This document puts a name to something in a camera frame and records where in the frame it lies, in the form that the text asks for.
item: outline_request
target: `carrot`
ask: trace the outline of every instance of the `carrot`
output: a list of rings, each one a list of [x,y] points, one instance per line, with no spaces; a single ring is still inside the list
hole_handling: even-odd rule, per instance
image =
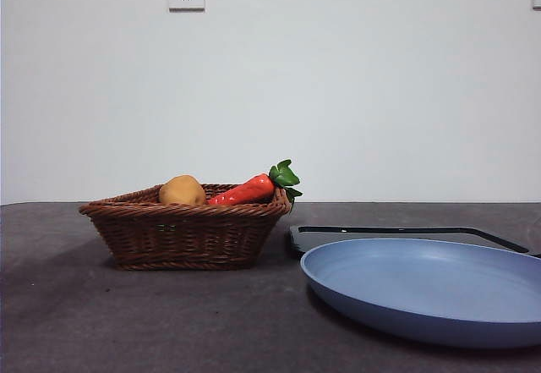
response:
[[[291,187],[299,184],[300,181],[289,168],[290,164],[291,160],[289,159],[279,162],[276,166],[270,168],[268,175],[262,173],[254,176],[244,184],[209,198],[207,202],[221,206],[258,202],[271,197],[274,194],[275,187],[280,187],[286,191],[287,199],[293,204],[295,197],[299,197],[303,193]]]

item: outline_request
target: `blue plate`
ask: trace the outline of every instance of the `blue plate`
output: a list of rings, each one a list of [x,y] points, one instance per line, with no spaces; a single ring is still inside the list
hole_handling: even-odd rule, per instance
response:
[[[426,239],[354,239],[306,252],[301,267],[327,304],[384,332],[462,348],[541,343],[541,259],[532,256]]]

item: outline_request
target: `gray table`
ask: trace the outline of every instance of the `gray table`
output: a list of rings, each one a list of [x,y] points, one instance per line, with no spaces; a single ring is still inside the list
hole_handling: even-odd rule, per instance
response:
[[[297,203],[234,272],[117,271],[79,205],[2,207],[3,371],[541,372],[541,347],[443,348],[349,321],[287,244],[291,225],[461,226],[541,253],[541,204]]]

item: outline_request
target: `brown wicker basket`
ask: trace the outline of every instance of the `brown wicker basket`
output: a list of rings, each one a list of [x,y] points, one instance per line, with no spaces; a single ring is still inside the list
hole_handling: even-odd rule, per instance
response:
[[[207,198],[236,184],[202,184]],[[124,270],[248,268],[278,219],[291,210],[276,188],[268,202],[238,206],[160,204],[160,185],[90,202],[88,216]]]

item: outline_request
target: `green leaves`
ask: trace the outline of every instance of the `green leaves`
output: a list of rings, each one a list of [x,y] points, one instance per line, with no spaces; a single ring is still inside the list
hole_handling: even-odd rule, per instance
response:
[[[291,160],[286,159],[279,162],[276,166],[271,167],[269,171],[269,178],[274,184],[282,187],[286,191],[287,199],[293,205],[295,203],[295,198],[300,197],[303,193],[291,187],[292,185],[299,184],[300,180],[292,169],[289,168],[290,164]]]

